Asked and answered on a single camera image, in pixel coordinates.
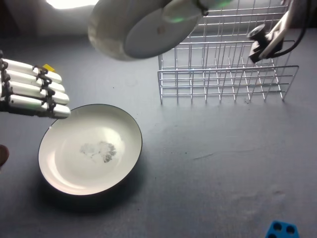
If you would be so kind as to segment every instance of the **table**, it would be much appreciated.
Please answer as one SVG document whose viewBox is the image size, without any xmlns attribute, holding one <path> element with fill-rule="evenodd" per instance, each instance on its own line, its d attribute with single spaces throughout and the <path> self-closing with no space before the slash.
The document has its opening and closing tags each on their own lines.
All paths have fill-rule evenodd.
<svg viewBox="0 0 317 238">
<path fill-rule="evenodd" d="M 291 33 L 296 38 L 298 31 Z M 157 58 L 118 62 L 87 37 L 0 41 L 5 56 L 53 66 L 70 108 L 103 103 L 138 122 L 143 151 L 131 174 L 99 197 L 45 184 L 37 162 L 51 119 L 0 114 L 10 158 L 0 174 L 1 238 L 258 238 L 273 220 L 317 234 L 317 30 L 292 53 L 286 101 L 160 104 Z"/>
</svg>

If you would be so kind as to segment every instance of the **yellow object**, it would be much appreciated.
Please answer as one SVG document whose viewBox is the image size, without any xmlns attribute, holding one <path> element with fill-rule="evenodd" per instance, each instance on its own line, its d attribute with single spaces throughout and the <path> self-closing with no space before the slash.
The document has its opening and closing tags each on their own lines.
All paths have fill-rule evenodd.
<svg viewBox="0 0 317 238">
<path fill-rule="evenodd" d="M 55 72 L 55 69 L 53 69 L 51 66 L 49 66 L 47 63 L 43 66 L 43 68 L 46 68 L 48 71 Z"/>
</svg>

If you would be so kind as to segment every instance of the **bowl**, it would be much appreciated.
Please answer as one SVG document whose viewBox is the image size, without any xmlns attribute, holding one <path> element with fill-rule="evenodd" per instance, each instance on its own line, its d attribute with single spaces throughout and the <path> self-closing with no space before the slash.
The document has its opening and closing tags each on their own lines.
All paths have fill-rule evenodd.
<svg viewBox="0 0 317 238">
<path fill-rule="evenodd" d="M 170 0 L 99 0 L 94 7 L 88 36 L 92 45 L 117 60 L 146 59 L 181 43 L 201 16 L 171 23 L 163 9 Z"/>
<path fill-rule="evenodd" d="M 46 181 L 61 192 L 91 195 L 123 180 L 142 150 L 142 134 L 124 110 L 93 104 L 73 109 L 56 120 L 39 148 Z"/>
</svg>

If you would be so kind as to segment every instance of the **chrome wire rack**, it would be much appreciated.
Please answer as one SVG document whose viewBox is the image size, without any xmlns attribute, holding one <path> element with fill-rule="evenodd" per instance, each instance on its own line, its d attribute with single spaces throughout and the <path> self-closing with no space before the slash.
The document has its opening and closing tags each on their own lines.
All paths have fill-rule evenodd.
<svg viewBox="0 0 317 238">
<path fill-rule="evenodd" d="M 280 95 L 284 100 L 298 71 L 287 65 L 290 53 L 256 64 L 249 60 L 252 41 L 247 33 L 260 24 L 267 30 L 287 10 L 280 1 L 235 1 L 227 8 L 212 10 L 195 31 L 171 51 L 158 57 L 158 84 L 161 103 L 164 97 L 209 96 L 221 101 L 225 96 L 234 100 L 238 95 Z M 288 48 L 293 41 L 284 41 Z"/>
</svg>

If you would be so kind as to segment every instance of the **metal wire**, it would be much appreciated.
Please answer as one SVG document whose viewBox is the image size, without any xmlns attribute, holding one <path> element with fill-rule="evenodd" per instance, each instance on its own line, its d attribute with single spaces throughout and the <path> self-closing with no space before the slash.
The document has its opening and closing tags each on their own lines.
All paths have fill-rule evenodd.
<svg viewBox="0 0 317 238">
<path fill-rule="evenodd" d="M 195 31 L 171 51 L 158 57 L 158 85 L 163 97 L 189 96 L 191 100 L 204 96 L 280 95 L 284 100 L 298 71 L 297 65 L 287 65 L 290 53 L 276 59 L 263 59 L 253 64 L 249 60 L 252 41 L 247 33 L 260 24 L 267 31 L 287 10 L 279 1 L 237 1 L 234 7 L 209 11 Z M 287 48 L 294 41 L 284 41 Z"/>
</svg>

